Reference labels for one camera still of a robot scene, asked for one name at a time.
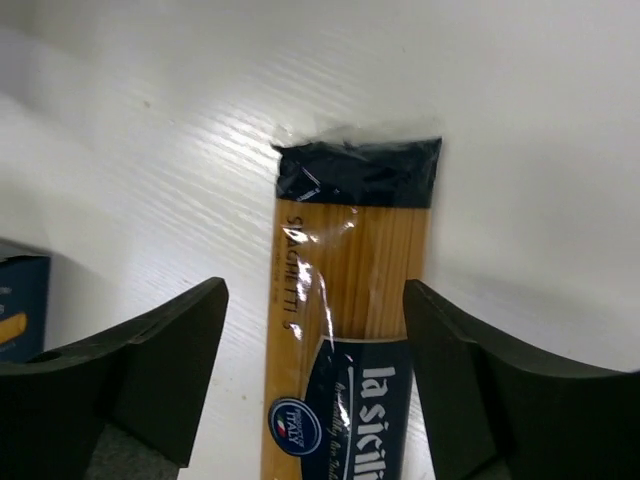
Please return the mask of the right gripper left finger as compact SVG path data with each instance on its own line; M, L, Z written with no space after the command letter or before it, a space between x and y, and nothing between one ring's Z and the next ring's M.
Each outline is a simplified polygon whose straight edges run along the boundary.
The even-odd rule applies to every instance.
M189 465L228 305L211 278L1 367L5 479L174 479Z

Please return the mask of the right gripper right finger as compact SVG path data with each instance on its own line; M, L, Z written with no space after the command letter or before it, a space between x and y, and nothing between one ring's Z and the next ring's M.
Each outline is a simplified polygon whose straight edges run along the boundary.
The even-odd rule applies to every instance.
M639 376L571 360L418 280L404 312L439 479L635 479Z

